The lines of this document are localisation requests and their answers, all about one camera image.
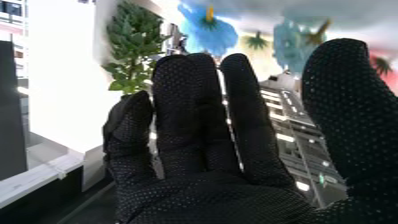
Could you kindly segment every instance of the blue flower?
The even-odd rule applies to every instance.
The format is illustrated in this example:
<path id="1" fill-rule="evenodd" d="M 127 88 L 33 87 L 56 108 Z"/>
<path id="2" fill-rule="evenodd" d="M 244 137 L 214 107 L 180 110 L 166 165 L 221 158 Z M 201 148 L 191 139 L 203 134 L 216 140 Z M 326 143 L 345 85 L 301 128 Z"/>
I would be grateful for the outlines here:
<path id="1" fill-rule="evenodd" d="M 228 48 L 233 48 L 239 43 L 239 33 L 230 23 L 216 19 L 216 27 L 205 26 L 203 19 L 207 18 L 207 8 L 196 6 L 193 11 L 184 5 L 178 7 L 185 15 L 182 24 L 182 33 L 189 35 L 187 51 L 200 53 L 209 51 L 216 56 L 223 56 Z"/>
<path id="2" fill-rule="evenodd" d="M 278 64 L 283 69 L 301 76 L 310 56 L 319 45 L 310 44 L 310 27 L 299 28 L 292 20 L 274 27 L 274 51 Z"/>

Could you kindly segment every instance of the finger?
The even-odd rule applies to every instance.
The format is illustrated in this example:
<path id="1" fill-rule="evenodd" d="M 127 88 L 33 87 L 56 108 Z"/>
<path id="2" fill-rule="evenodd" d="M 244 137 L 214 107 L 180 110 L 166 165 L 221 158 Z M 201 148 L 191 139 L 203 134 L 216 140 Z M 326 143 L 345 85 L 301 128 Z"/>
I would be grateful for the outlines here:
<path id="1" fill-rule="evenodd" d="M 125 96 L 113 108 L 104 126 L 106 163 L 116 184 L 139 184 L 155 179 L 148 148 L 154 106 L 143 91 Z"/>
<path id="2" fill-rule="evenodd" d="M 182 55 L 166 57 L 154 75 L 159 155 L 166 177 L 205 170 L 196 111 L 196 65 Z"/>
<path id="3" fill-rule="evenodd" d="M 269 109 L 246 55 L 232 55 L 221 68 L 246 177 L 255 184 L 296 189 L 296 181 L 280 159 Z"/>
<path id="4" fill-rule="evenodd" d="M 200 70 L 196 83 L 200 85 L 200 97 L 196 101 L 205 138 L 207 169 L 241 173 L 214 58 L 207 54 L 193 54 L 189 58 Z"/>
<path id="5" fill-rule="evenodd" d="M 367 44 L 329 41 L 305 70 L 303 98 L 322 128 L 349 194 L 397 186 L 398 102 L 370 65 Z"/>

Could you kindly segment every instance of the white wall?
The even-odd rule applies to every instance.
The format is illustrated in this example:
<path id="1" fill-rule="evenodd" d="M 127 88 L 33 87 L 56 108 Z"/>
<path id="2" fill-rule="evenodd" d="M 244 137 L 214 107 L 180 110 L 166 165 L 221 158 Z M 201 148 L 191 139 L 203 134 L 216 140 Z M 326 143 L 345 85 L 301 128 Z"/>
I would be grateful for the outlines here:
<path id="1" fill-rule="evenodd" d="M 102 125 L 120 94 L 95 60 L 95 4 L 29 5 L 31 131 L 74 150 L 102 145 Z"/>

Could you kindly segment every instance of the dark panel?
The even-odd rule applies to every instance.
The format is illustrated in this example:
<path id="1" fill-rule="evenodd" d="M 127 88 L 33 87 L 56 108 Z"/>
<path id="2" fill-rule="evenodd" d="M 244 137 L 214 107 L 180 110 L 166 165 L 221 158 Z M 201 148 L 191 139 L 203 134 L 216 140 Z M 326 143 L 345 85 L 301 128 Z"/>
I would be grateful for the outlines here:
<path id="1" fill-rule="evenodd" d="M 2 210 L 0 223 L 42 223 L 40 220 L 59 212 L 63 206 L 82 195 L 81 167 L 68 173 L 63 180 L 52 181 Z"/>
<path id="2" fill-rule="evenodd" d="M 13 43 L 0 41 L 0 180 L 27 171 Z"/>

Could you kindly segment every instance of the black glove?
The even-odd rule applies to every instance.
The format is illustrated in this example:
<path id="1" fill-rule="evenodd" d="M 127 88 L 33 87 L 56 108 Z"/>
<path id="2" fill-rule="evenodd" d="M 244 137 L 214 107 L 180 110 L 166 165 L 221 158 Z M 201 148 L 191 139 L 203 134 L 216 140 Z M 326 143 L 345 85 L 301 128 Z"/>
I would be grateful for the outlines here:
<path id="1" fill-rule="evenodd" d="M 398 102 L 376 76 L 365 55 L 361 42 L 329 42 L 315 52 L 305 74 L 306 108 L 326 132 L 331 154 L 338 160 L 337 168 L 349 179 L 351 189 L 349 200 L 326 210 L 315 210 L 310 206 L 278 157 L 276 133 L 246 56 L 230 56 L 221 66 L 244 171 L 226 124 L 212 58 L 196 54 L 161 60 L 154 94 L 166 179 L 157 178 L 152 168 L 148 135 L 154 106 L 146 92 L 125 97 L 113 109 L 104 129 L 106 161 L 118 185 L 122 223 L 395 223 L 398 166 L 393 143 L 398 116 L 392 114 L 398 115 Z M 353 80 L 363 83 L 356 84 L 361 90 L 353 90 Z M 379 93 L 379 96 L 372 96 L 379 100 L 377 104 L 365 101 L 365 89 Z M 349 113 L 340 111 L 345 108 L 342 102 L 351 104 L 349 98 L 342 100 L 349 92 L 360 97 L 351 108 L 353 116 L 360 112 L 374 113 L 383 101 L 390 102 L 384 108 L 390 114 L 379 113 L 379 119 L 384 121 L 388 117 L 392 123 L 372 120 L 379 125 L 390 125 L 390 131 L 370 135 L 365 132 L 372 130 L 354 123 L 356 119 L 337 117 L 337 114 Z M 374 127 L 372 121 L 363 125 Z M 354 136 L 356 141 L 372 141 L 372 150 L 363 148 L 365 143 L 351 143 L 347 139 Z M 363 164 L 363 156 L 384 160 L 383 164 L 372 159 Z"/>

